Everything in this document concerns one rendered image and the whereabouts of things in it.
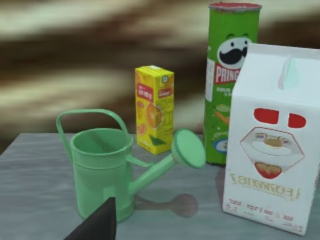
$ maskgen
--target gable top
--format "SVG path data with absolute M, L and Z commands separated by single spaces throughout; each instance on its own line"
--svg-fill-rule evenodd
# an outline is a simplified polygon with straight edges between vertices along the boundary
M 233 96 L 320 105 L 320 50 L 251 43 Z

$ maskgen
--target pringles can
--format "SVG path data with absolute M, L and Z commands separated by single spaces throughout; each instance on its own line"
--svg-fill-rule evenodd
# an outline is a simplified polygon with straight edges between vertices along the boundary
M 261 5 L 209 5 L 203 144 L 209 164 L 225 165 L 232 90 L 248 44 L 257 42 Z

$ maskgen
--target green watering can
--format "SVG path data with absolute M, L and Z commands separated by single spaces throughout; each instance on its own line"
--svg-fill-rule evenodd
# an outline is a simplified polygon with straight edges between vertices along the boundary
M 70 143 L 64 134 L 61 119 L 64 115 L 101 113 L 114 118 L 121 129 L 94 128 L 75 134 Z M 178 130 L 172 142 L 172 153 L 153 164 L 132 156 L 133 137 L 124 121 L 105 109 L 75 109 L 61 113 L 56 127 L 73 167 L 77 209 L 84 219 L 89 217 L 108 198 L 115 197 L 116 219 L 121 222 L 134 212 L 134 196 L 172 167 L 185 164 L 192 168 L 205 165 L 205 150 L 200 139 L 187 129 Z M 132 164 L 148 168 L 133 178 Z

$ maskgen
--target orange juice carton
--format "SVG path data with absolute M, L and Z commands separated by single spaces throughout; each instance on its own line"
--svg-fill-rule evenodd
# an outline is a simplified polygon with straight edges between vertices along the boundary
M 157 66 L 135 69 L 137 144 L 154 155 L 171 149 L 174 130 L 174 73 Z
M 224 212 L 305 235 L 320 165 L 319 80 L 320 50 L 248 45 L 232 92 Z

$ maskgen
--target red can lid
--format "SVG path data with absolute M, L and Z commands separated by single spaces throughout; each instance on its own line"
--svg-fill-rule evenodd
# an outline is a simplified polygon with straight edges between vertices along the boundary
M 248 2 L 216 2 L 209 5 L 210 9 L 216 9 L 226 12 L 246 12 L 258 11 L 262 8 L 259 4 Z

